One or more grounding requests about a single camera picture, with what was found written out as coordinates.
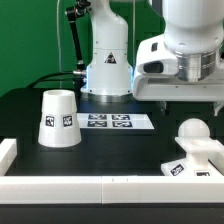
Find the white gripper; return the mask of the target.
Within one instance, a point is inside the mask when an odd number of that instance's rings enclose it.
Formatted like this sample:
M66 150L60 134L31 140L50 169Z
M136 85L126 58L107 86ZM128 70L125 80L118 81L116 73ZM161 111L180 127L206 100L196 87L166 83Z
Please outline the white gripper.
M136 72L133 96L139 101L214 102L214 115L217 116L224 107L224 71L216 71L198 82L182 81L175 76Z

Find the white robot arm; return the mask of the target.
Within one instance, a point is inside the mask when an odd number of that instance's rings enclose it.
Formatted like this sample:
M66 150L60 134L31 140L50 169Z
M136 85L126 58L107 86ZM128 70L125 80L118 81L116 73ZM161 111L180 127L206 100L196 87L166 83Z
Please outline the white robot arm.
M162 0L165 31L127 60L128 25L110 0L90 0L93 57L82 92L99 101L212 102L224 107L224 0Z

